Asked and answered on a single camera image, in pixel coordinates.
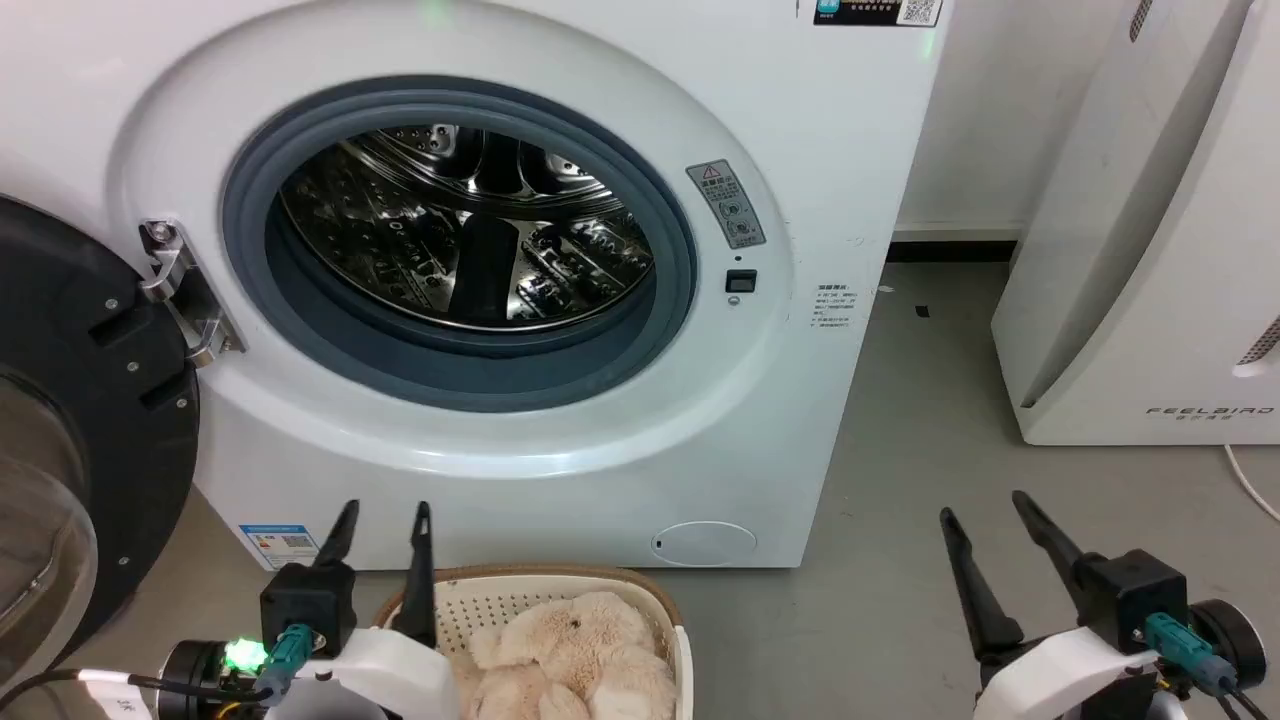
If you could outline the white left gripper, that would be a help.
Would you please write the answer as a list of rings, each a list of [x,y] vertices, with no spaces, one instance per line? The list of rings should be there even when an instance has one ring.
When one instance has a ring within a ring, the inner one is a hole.
[[[315,568],[346,564],[360,501],[348,500],[321,543]],[[451,661],[438,653],[431,507],[420,501],[411,560],[392,629],[355,630],[334,659],[312,659],[294,675],[268,719],[458,719]]]

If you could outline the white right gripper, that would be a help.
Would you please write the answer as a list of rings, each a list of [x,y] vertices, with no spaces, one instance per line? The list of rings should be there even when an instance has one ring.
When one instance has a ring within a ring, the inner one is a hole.
[[[1011,493],[1030,539],[1041,547],[1074,603],[1085,602],[1076,578],[1083,556],[1075,542],[1025,492]],[[1157,652],[1144,628],[1111,641],[1079,626],[1028,641],[1005,611],[973,556],[951,507],[940,511],[970,647],[980,669],[977,719],[1161,719],[1164,691]]]

